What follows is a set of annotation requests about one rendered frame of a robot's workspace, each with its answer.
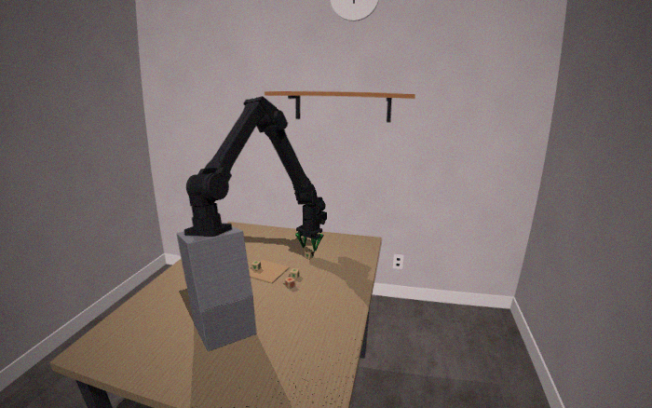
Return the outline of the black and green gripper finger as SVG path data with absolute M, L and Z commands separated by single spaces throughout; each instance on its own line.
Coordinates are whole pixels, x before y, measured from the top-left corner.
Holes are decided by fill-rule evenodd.
M 303 242 L 302 239 L 301 239 L 302 233 L 299 233 L 299 232 L 298 232 L 298 233 L 296 233 L 295 235 L 297 236 L 297 238 L 298 238 L 298 240 L 300 241 L 302 247 L 304 248 L 304 247 L 306 246 L 306 237 L 304 237 L 304 242 Z
M 322 235 L 322 234 L 319 234 L 319 235 L 320 235 L 319 238 L 317 238 L 317 239 L 311 239 L 311 241 L 312 241 L 312 246 L 313 246 L 313 249 L 314 249 L 314 252 L 317 250 L 317 248 L 318 248 L 318 246 L 319 246 L 319 243 L 320 243 L 321 239 L 323 238 L 323 235 Z M 318 240 L 318 241 L 317 241 L 317 240 Z M 317 242 L 316 242 L 316 241 L 317 241 Z

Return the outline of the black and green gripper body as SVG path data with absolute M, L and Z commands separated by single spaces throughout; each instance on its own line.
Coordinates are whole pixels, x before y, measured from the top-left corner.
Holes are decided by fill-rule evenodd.
M 296 228 L 296 231 L 300 231 L 302 236 L 312 239 L 317 239 L 320 237 L 318 233 L 322 233 L 322 228 L 315 230 L 315 219 L 305 219 L 303 218 L 303 225 Z M 304 227 L 303 227 L 304 226 Z

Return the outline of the tan flat mat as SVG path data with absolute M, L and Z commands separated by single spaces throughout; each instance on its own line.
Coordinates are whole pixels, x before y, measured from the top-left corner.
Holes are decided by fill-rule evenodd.
M 251 278 L 273 283 L 289 268 L 290 268 L 289 266 L 279 265 L 279 264 L 262 260 L 261 268 L 258 271 L 252 269 L 250 269 L 249 271 L 250 271 Z

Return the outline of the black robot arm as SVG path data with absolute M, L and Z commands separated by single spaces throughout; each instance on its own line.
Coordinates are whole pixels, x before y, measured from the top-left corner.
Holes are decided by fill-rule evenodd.
M 325 202 L 322 197 L 317 197 L 314 185 L 306 177 L 292 149 L 285 132 L 288 122 L 283 112 L 262 96 L 244 102 L 242 114 L 215 156 L 205 169 L 187 180 L 186 192 L 190 206 L 193 206 L 194 218 L 192 217 L 193 226 L 184 230 L 186 236 L 215 237 L 232 229 L 231 224 L 222 224 L 217 203 L 214 202 L 226 197 L 232 176 L 230 170 L 256 126 L 269 138 L 291 178 L 296 200 L 298 204 L 304 205 L 303 218 L 316 218 L 315 230 L 325 224 Z

